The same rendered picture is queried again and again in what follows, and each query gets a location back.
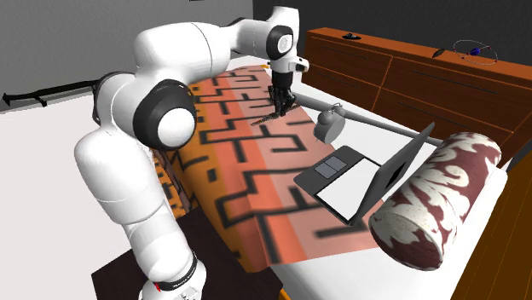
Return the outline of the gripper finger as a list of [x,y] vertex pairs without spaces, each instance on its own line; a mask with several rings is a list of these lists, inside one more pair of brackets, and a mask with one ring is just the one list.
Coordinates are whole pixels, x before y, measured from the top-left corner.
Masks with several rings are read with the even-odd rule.
[[281,91],[280,92],[280,111],[281,116],[285,116],[286,113],[291,110],[296,97],[292,94],[291,91]]
[[270,100],[274,103],[275,113],[281,113],[282,111],[282,90],[270,85],[268,87]]

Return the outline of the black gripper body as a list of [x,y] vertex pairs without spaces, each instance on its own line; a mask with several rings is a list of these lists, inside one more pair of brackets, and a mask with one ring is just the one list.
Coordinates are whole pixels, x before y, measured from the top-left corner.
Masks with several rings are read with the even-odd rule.
[[276,72],[271,73],[272,81],[269,86],[270,91],[288,92],[291,90],[293,81],[293,72]]

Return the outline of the thin brown pencil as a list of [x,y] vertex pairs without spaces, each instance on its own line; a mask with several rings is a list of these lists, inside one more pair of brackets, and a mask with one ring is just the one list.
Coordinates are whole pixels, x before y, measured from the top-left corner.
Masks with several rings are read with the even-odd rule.
[[[292,110],[294,110],[294,109],[296,109],[298,107],[299,107],[299,104],[295,104],[295,105],[287,108],[286,109],[286,113],[288,113],[288,112],[290,112],[290,111],[292,111]],[[265,123],[267,121],[270,121],[270,120],[273,120],[273,119],[277,119],[277,118],[280,118],[280,117],[281,117],[281,115],[279,113],[272,112],[269,115],[259,119],[258,121],[255,121],[255,122],[251,123],[251,126],[263,124],[263,123]]]

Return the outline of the orange patterned blanket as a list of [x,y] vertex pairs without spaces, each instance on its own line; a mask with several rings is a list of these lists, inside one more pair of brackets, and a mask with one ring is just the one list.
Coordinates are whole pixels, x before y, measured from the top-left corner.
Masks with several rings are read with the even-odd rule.
[[248,272],[374,248],[365,222],[343,224],[294,182],[333,151],[303,109],[251,126],[274,109],[269,83],[262,67],[243,66],[191,85],[193,138],[153,156],[173,214],[202,209]]

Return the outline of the grey open laptop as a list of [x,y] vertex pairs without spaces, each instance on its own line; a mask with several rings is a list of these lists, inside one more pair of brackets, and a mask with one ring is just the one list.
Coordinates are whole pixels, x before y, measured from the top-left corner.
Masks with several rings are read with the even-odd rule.
[[384,164],[342,146],[294,177],[294,182],[346,225],[359,222],[405,175],[435,125],[423,131]]

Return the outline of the brown wooden dresser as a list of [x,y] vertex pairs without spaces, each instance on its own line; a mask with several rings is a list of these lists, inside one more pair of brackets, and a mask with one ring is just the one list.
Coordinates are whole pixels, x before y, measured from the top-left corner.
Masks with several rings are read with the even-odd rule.
[[303,83],[413,130],[472,131],[496,141],[503,163],[532,142],[532,66],[500,61],[471,41],[436,49],[322,27],[305,38]]

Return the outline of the red and white bolster pillow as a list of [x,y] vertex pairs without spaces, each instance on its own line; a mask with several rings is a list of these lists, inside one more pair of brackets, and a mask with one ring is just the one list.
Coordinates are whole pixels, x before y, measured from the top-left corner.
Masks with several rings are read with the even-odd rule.
[[375,242],[410,268],[440,268],[500,160],[489,137],[452,134],[369,217]]

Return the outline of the dark robot stand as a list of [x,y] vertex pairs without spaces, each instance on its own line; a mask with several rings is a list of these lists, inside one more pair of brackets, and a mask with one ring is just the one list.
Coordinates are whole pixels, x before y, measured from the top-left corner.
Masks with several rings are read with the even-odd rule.
[[[188,244],[206,266],[202,300],[280,300],[282,282],[271,268],[248,273],[200,208],[176,219]],[[147,277],[127,251],[91,275],[97,300],[138,300]]]

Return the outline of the white bed with wooden headboard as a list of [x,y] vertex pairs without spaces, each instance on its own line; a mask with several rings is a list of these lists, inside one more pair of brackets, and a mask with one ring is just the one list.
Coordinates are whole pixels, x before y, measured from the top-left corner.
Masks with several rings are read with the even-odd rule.
[[[263,60],[245,56],[230,61],[227,71],[260,66]],[[314,122],[315,111],[303,109]],[[357,122],[347,123],[332,150],[349,146],[370,159],[384,163],[407,142],[386,130]],[[506,185],[505,169],[489,179],[443,265],[434,271],[418,271],[395,262],[375,244],[374,248],[270,266],[292,300],[451,300],[455,287],[494,214]]]

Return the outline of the long black bar fixture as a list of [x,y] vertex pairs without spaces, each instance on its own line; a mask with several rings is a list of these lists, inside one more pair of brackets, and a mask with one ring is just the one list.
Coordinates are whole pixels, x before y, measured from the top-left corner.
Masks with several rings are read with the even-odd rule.
[[64,85],[55,86],[55,87],[49,87],[45,89],[39,89],[37,91],[33,91],[30,93],[25,93],[25,94],[19,94],[19,95],[8,95],[4,93],[2,96],[2,100],[10,107],[12,101],[33,99],[33,100],[38,101],[43,107],[46,107],[47,102],[42,99],[43,96],[60,94],[60,93],[74,91],[77,89],[83,89],[83,88],[88,88],[88,87],[95,89],[95,86],[97,83],[98,83],[97,80],[90,80],[90,81],[81,81],[81,82],[76,82],[76,83],[71,83],[71,84],[64,84]]

